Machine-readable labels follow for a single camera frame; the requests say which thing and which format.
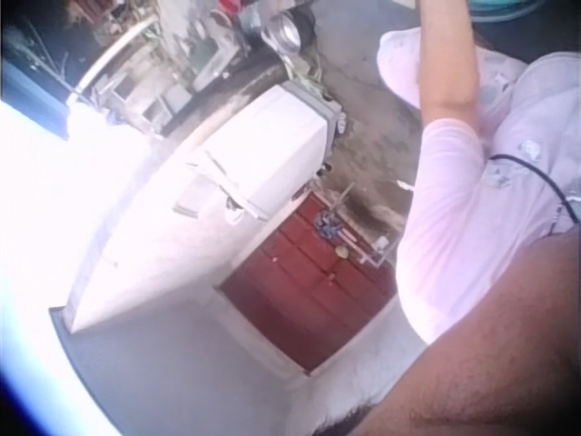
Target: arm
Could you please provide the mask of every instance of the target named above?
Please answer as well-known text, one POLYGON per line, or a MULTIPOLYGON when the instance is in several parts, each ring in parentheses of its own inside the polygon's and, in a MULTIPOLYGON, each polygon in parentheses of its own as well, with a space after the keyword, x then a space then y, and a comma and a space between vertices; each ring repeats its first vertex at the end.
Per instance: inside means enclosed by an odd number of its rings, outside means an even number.
POLYGON ((478 62, 467 0, 421 3, 419 99, 424 126, 455 118, 478 131, 478 62))
POLYGON ((579 244, 530 247, 352 436, 579 434, 579 244))

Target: pink shirt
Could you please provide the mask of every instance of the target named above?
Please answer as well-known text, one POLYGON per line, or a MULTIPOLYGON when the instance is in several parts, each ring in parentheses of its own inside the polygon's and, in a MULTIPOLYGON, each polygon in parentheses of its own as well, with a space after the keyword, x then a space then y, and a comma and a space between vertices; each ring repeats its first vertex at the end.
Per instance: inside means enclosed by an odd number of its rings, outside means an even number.
MULTIPOLYGON (((427 343, 466 316, 516 255, 547 236, 559 199, 512 154, 581 196, 578 54, 552 54, 510 86, 504 120, 486 141, 459 120, 428 125, 408 224, 398 252, 399 296, 427 343)), ((563 211, 556 232, 573 226, 563 211)))

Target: door panel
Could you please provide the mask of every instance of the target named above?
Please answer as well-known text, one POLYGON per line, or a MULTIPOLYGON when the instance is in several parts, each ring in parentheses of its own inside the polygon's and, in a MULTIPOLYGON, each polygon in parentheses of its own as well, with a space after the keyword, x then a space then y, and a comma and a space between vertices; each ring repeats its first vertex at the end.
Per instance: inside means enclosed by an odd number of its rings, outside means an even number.
POLYGON ((360 332, 396 291, 389 265, 361 265, 354 253, 341 259, 318 236, 313 222, 322 207, 309 196, 222 284, 232 304, 307 372, 360 332))

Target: concrete wall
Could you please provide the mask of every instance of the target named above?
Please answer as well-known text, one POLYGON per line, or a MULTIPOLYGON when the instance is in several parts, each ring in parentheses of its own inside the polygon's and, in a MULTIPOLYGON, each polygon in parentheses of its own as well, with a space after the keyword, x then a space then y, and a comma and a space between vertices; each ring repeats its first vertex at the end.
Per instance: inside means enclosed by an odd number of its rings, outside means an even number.
POLYGON ((386 308, 343 350, 292 392, 286 436, 311 435, 366 403, 381 400, 425 350, 401 309, 386 308))
POLYGON ((70 335, 85 386, 126 436, 279 436, 288 393, 195 303, 143 306, 70 335))
MULTIPOLYGON (((224 219, 226 197, 221 193, 210 199, 198 220, 175 213, 173 207, 194 177, 188 165, 192 154, 232 114, 278 80, 273 71, 279 70, 256 72, 252 80, 239 84, 236 94, 232 89, 217 94, 213 103, 220 105, 205 104, 194 112, 195 123, 184 121, 193 133, 171 156, 147 178, 128 183, 137 186, 137 193, 132 191, 123 210, 117 208, 116 221, 106 220, 106 232, 95 235, 94 250, 87 254, 71 292, 65 319, 72 331, 184 286, 211 289, 223 280, 231 259, 263 223, 247 217, 231 227, 224 219)), ((102 177, 105 183, 106 173, 102 177)))

